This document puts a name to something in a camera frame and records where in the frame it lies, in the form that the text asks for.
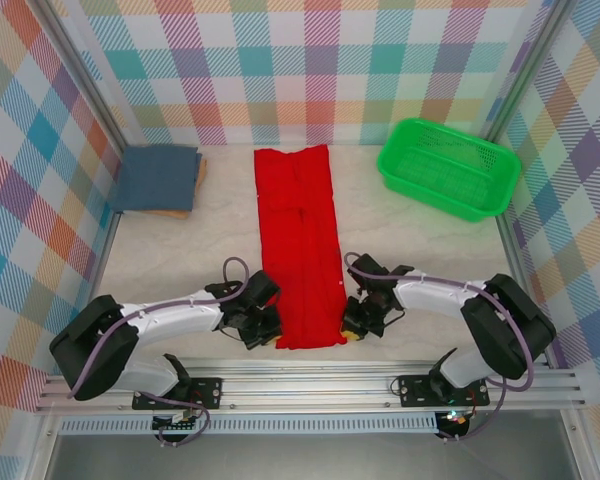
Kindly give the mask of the right aluminium frame post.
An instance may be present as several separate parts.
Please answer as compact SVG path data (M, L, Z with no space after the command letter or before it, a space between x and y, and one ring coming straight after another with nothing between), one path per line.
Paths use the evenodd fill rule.
M479 135L497 143L511 123L578 0L528 0L512 43L496 76L498 90L489 93Z

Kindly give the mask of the left aluminium frame post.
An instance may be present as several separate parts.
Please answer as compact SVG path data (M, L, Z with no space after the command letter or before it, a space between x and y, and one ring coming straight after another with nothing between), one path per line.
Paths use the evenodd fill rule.
M127 145L123 133L101 95L82 55L73 44L60 17L55 12L51 0L31 0L31 3L39 10L39 16L45 22L46 32L52 37L54 45L67 64L67 70L76 80L77 86L86 95L87 102L93 108L95 116L104 125L105 132L117 150L122 152Z

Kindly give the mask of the aluminium frame post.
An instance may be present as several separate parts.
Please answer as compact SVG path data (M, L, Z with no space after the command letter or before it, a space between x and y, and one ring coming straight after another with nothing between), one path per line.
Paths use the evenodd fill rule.
M55 12L51 0L31 0L31 3L39 10L39 16L45 22L46 32L52 37L54 45L67 64L67 70L76 80L77 86L86 95L87 102L93 108L95 116L104 125L105 132L117 150L122 152L127 145L123 133L101 95L82 55L73 44L60 17Z
M511 123L578 0L528 0L512 43L496 76L498 90L489 93L479 135L497 143Z

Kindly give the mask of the folded blue t-shirt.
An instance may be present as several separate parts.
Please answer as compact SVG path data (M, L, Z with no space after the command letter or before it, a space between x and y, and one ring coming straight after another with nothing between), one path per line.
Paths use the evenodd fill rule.
M111 209L127 211L183 211L194 206L202 154L182 145L129 146Z

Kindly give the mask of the right aluminium side rail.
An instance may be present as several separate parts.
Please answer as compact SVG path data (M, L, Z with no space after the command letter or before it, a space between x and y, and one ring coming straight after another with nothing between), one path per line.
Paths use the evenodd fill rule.
M528 321L522 322L522 330L525 338L530 342L530 349L540 355L552 342L551 334L555 333L550 326L549 320L536 305L532 293L529 291L529 285L524 273L521 255L514 235L513 228L509 225L504 215L495 217L496 225L501 237L505 256L507 258L511 277L519 285L522 294L514 294L515 300L523 296L526 300L522 301L522 306L518 307L523 315L529 315Z

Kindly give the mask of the folded tan t-shirt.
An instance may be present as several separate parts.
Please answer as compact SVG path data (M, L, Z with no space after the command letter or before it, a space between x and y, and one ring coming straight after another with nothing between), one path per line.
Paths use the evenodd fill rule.
M204 157L202 157L200 159L199 166L198 166L194 194L198 193L200 186L204 182L206 175L207 175L207 169L208 169L208 162ZM186 211L186 210L151 210L151 211L147 211L147 214L159 215L159 216L174 218L174 219L178 219L178 220L186 220L190 216L190 213L191 213L190 210L188 210L188 211Z

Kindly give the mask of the red t-shirt with bear print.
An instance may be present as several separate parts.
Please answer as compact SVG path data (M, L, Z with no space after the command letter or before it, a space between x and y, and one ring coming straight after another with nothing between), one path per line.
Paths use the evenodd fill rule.
M347 303L325 145L254 152L263 270L280 287L278 349L343 345Z

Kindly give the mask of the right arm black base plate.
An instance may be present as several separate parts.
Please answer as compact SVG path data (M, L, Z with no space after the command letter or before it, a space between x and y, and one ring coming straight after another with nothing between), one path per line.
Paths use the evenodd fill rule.
M435 385L429 375L402 375L397 378L402 407L488 406L490 397L484 380L462 388L446 381Z

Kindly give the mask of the green plastic basket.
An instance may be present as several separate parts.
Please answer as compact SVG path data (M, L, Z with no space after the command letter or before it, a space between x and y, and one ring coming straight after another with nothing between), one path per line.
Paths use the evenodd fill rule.
M470 222L507 208L521 173L509 149L432 121L396 124L377 168L385 186Z

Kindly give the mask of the long aluminium base rail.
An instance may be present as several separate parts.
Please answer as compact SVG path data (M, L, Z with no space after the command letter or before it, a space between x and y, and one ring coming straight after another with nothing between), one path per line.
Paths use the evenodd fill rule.
M195 375L222 380L219 413L378 413L401 407L398 370L392 365L316 369L229 366L195 369ZM47 381L38 414L105 414L132 411L136 393L112 390L93 400L68 397L59 377ZM586 406L583 390L570 371L539 369L530 389L507 392L505 410L562 410Z

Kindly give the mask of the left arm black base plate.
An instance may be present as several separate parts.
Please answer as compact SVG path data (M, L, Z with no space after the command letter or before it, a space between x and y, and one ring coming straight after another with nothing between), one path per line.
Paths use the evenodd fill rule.
M145 394L137 393L132 399L133 410L171 410L184 408L187 404L203 405L208 410L220 408L223 394L223 380L219 377L194 377L187 387L176 385L161 400L155 400Z

